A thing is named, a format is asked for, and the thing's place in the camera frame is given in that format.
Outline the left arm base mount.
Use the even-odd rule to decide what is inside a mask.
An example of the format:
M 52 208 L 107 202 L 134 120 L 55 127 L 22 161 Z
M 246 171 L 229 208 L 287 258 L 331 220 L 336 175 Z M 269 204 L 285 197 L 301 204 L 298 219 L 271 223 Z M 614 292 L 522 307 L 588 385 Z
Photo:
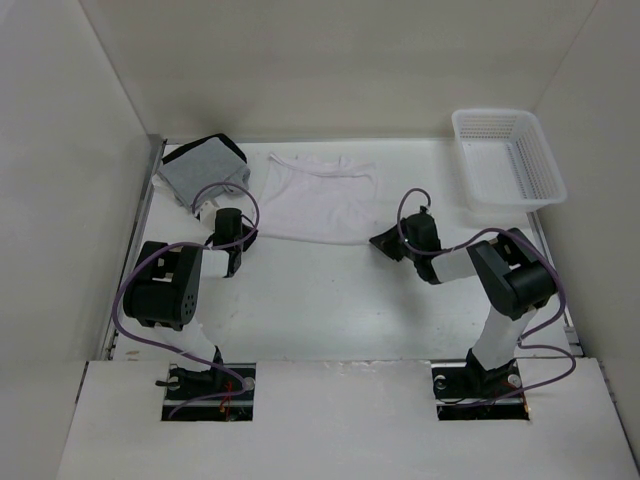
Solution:
M 172 422 L 250 422 L 254 415 L 255 364 L 226 364 L 233 375 L 211 368 L 191 371 L 170 365 L 167 378 L 155 385 L 163 390 L 162 421 Z

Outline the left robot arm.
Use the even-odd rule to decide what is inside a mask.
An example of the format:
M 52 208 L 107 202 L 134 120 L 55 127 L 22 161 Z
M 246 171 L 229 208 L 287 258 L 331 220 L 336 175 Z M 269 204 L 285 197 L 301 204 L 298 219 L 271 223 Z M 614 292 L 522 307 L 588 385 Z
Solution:
M 201 364 L 189 383 L 202 398 L 219 395 L 224 377 L 234 378 L 239 389 L 245 389 L 244 379 L 224 365 L 219 349 L 203 337 L 194 317 L 202 279 L 232 278 L 256 240 L 257 226 L 257 219 L 248 219 L 239 209 L 223 208 L 214 214 L 213 233 L 203 244 L 145 242 L 114 300 L 113 322 L 121 335 Z M 144 328 L 166 330 L 167 340 L 127 331 L 119 320 L 120 310 Z

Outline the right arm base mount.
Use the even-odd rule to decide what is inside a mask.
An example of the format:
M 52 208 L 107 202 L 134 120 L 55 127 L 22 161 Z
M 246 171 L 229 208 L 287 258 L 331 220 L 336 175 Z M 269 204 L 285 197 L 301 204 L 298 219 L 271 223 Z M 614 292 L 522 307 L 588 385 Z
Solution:
M 435 363 L 431 374 L 440 421 L 529 420 L 523 393 L 502 399 L 522 387 L 516 361 L 482 380 L 460 362 Z

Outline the white tank top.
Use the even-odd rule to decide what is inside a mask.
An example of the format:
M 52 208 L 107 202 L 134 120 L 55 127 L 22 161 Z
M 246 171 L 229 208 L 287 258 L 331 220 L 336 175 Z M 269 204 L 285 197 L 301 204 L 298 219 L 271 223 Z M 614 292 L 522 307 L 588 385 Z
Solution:
M 378 227 L 374 163 L 342 156 L 288 158 L 272 153 L 259 199 L 259 233 L 268 238 L 363 245 Z

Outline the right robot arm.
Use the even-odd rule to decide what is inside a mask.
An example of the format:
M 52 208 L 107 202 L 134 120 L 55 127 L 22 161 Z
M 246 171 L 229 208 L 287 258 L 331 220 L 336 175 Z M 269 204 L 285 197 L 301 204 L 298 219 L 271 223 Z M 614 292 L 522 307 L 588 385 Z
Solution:
M 444 249 L 434 218 L 422 209 L 369 243 L 391 260 L 410 260 L 419 278 L 431 285 L 475 277 L 489 300 L 483 330 L 465 364 L 433 371 L 438 399 L 483 402 L 522 394 L 516 347 L 531 319 L 559 287 L 555 274 L 519 229 L 497 230 L 492 239 L 472 239 Z

